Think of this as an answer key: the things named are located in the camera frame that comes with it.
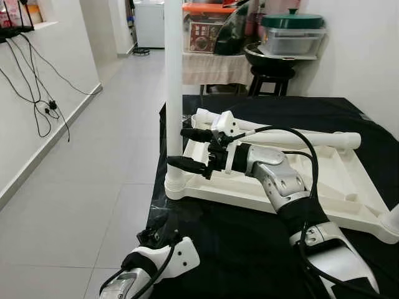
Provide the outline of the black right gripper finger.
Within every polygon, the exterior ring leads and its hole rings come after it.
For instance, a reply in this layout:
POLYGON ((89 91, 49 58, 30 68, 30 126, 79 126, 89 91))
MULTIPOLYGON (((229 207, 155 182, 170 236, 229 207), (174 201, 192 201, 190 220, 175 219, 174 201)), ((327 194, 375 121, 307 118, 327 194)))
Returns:
POLYGON ((214 140, 214 133, 210 129, 182 128, 180 136, 200 143, 210 143, 214 140))
POLYGON ((196 161, 187 156, 167 156, 167 163, 171 167, 200 176, 210 176, 211 169, 205 163, 196 161))

